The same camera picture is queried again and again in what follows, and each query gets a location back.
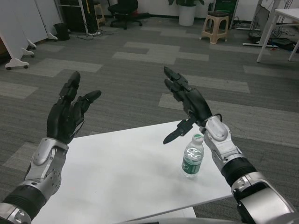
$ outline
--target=white table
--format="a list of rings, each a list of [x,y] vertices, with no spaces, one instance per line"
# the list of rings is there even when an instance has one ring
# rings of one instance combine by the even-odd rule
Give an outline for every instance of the white table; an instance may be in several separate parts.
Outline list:
[[[34,53],[26,50],[29,43],[15,15],[11,0],[0,1],[0,38],[11,56],[11,60],[5,65],[6,69],[17,66],[28,68],[29,63],[21,59],[23,55],[34,56]]]
[[[48,39],[58,40],[54,25],[61,23],[60,15],[54,0],[35,0],[37,9],[47,31]]]
[[[263,43],[263,47],[261,49],[261,52],[257,58],[257,62],[260,62],[261,59],[262,59],[262,56],[263,56],[263,51],[264,49],[266,48],[266,44],[272,34],[272,31],[273,29],[275,29],[276,27],[276,23],[278,21],[278,18],[279,16],[284,16],[284,17],[287,17],[287,18],[290,18],[292,20],[295,20],[295,21],[299,21],[299,8],[292,8],[292,9],[276,9],[275,10],[275,17],[273,18],[272,20],[272,24],[268,30],[268,33],[267,33],[267,36],[266,36],[266,41]],[[299,41],[297,42],[290,58],[289,58],[289,61],[291,61],[292,57],[294,56],[294,54],[296,53],[296,51],[298,50],[298,47],[299,47]]]
[[[15,15],[30,45],[48,38],[41,15],[34,0],[11,0]]]
[[[62,185],[33,224],[110,224],[232,196],[206,145],[197,178],[181,173],[184,149],[199,128],[163,145],[177,124],[74,139]]]

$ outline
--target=potted plant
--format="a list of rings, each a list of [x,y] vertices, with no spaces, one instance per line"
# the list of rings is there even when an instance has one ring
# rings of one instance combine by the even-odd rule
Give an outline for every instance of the potted plant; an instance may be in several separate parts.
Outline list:
[[[182,26],[192,26],[194,23],[194,17],[196,12],[197,0],[168,0],[171,6],[174,1],[179,5],[179,24]],[[198,0],[202,5],[205,4],[204,0]]]

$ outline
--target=black chair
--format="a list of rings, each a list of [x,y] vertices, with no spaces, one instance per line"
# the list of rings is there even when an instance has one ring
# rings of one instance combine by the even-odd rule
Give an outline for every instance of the black chair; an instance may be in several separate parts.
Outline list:
[[[135,12],[138,8],[138,0],[118,0],[118,4],[108,7],[108,10],[116,20],[112,21],[110,26],[113,27],[114,23],[124,21],[124,29],[127,29],[127,22],[133,21],[138,22],[139,26],[142,26],[142,23],[132,16],[132,13]]]

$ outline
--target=white flower pot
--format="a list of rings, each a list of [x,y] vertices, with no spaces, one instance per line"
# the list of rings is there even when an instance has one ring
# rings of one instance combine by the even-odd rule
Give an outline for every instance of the white flower pot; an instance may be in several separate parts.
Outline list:
[[[195,6],[179,6],[179,25],[193,26],[196,12]]]

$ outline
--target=plastic bottle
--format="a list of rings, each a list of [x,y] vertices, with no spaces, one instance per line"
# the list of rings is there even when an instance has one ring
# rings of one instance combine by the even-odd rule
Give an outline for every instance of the plastic bottle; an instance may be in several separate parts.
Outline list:
[[[185,149],[182,169],[186,177],[193,178],[199,173],[199,168],[204,157],[203,141],[204,137],[202,134],[195,134]]]

